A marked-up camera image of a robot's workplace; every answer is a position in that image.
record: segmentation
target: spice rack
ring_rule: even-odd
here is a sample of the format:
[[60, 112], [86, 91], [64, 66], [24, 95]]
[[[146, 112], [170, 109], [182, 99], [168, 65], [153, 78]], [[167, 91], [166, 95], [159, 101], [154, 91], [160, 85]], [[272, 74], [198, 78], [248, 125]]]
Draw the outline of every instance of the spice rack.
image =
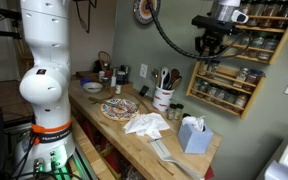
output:
[[[222, 110], [224, 110], [224, 111], [226, 111], [228, 113], [231, 113], [233, 115], [239, 116], [240, 119], [244, 119], [246, 117], [249, 109], [251, 108], [251, 106], [253, 104], [253, 101], [255, 100], [260, 88], [262, 87], [262, 85], [263, 85], [263, 83], [264, 83], [264, 81], [266, 79], [265, 75], [263, 75], [261, 77], [261, 79], [259, 80], [257, 85], [254, 85], [254, 84], [250, 84], [250, 83], [246, 83], [246, 82], [243, 82], [243, 81], [236, 80], [235, 77], [238, 74], [238, 71], [236, 71], [236, 70], [228, 69], [228, 68], [219, 66], [216, 73], [211, 73], [211, 72], [199, 69], [200, 65], [201, 65], [201, 61], [197, 61], [196, 64], [195, 64], [195, 68], [194, 68], [191, 80], [190, 80], [189, 87], [188, 87], [187, 92], [186, 92], [186, 96], [190, 96], [190, 97], [193, 97], [195, 99], [201, 100], [201, 101], [203, 101], [205, 103], [208, 103], [208, 104], [213, 105], [213, 106], [215, 106], [215, 107], [217, 107], [219, 109], [222, 109]], [[208, 78], [208, 77], [203, 76], [203, 75], [199, 75], [198, 74], [199, 71], [205, 71], [208, 74], [212, 74], [214, 76], [214, 79]], [[222, 99], [219, 99], [219, 98], [216, 98], [214, 96], [211, 96], [212, 99], [216, 99], [216, 100], [220, 101], [221, 104], [225, 103], [225, 104], [228, 104], [228, 105], [232, 106], [233, 108], [239, 109], [240, 110], [239, 113], [235, 112], [233, 110], [224, 108], [222, 105], [218, 105], [218, 104], [215, 104], [215, 103], [213, 103], [211, 101], [207, 101], [204, 98], [200, 98], [200, 97], [196, 96], [195, 94], [193, 94], [193, 93], [200, 93], [200, 94], [203, 94], [204, 96], [210, 96], [209, 94], [201, 92], [201, 91], [199, 91], [199, 90], [194, 88], [193, 85], [194, 85], [195, 80], [197, 78], [201, 78], [204, 81], [208, 81], [210, 83], [215, 83], [215, 84], [218, 84], [219, 86], [223, 86], [223, 87], [226, 87], [226, 88], [229, 88], [229, 89], [234, 89], [234, 90], [236, 90], [238, 92], [246, 93], [246, 94], [249, 95], [249, 100], [247, 101], [247, 103], [246, 103], [244, 108], [240, 108], [240, 107], [238, 107], [238, 106], [236, 106], [234, 104], [228, 103], [228, 102], [226, 102], [226, 101], [224, 101]], [[234, 86], [232, 86], [232, 84], [234, 82], [239, 82], [239, 83], [242, 83], [242, 84], [249, 85], [249, 86], [253, 87], [254, 90], [250, 92], [250, 91], [245, 91], [242, 88], [234, 87]]]
[[[272, 19], [272, 20], [284, 20], [288, 21], [287, 17], [272, 17], [272, 16], [249, 16], [250, 19]], [[251, 27], [251, 26], [246, 26], [246, 25], [236, 25], [236, 28], [242, 29], [242, 30], [249, 30], [249, 31], [263, 31], [263, 32], [270, 32], [270, 33], [279, 33], [282, 35], [280, 42], [276, 49], [274, 51], [268, 51], [265, 49], [260, 49], [260, 48], [251, 48], [249, 47], [249, 50], [256, 50], [258, 52], [268, 52], [272, 53], [271, 58], [268, 61], [261, 61], [258, 58], [251, 58], [245, 55], [237, 55], [236, 58], [239, 59], [244, 59], [244, 60], [249, 60], [249, 61], [255, 61], [259, 63], [264, 63], [264, 64], [274, 64], [279, 53], [281, 52], [282, 48], [284, 47], [286, 40], [288, 39], [288, 27], [287, 29], [275, 29], [275, 28], [261, 28], [261, 27]], [[244, 49], [246, 46], [242, 45], [233, 45], [232, 48], [234, 49]]]

